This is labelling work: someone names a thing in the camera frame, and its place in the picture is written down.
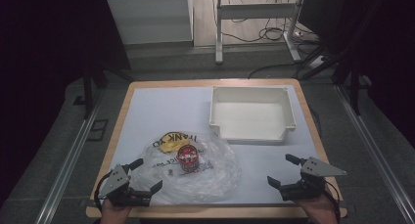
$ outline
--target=black curtain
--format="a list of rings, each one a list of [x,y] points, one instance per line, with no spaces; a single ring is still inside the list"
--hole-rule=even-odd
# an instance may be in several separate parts
[[[385,0],[358,46],[369,96],[415,147],[415,4]]]
[[[84,68],[129,62],[107,0],[0,0],[0,13],[3,203],[54,123],[67,86]]]

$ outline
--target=white tray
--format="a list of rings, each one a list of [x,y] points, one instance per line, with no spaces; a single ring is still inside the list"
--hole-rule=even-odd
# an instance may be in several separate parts
[[[213,87],[209,124],[223,139],[261,145],[296,129],[287,88]]]

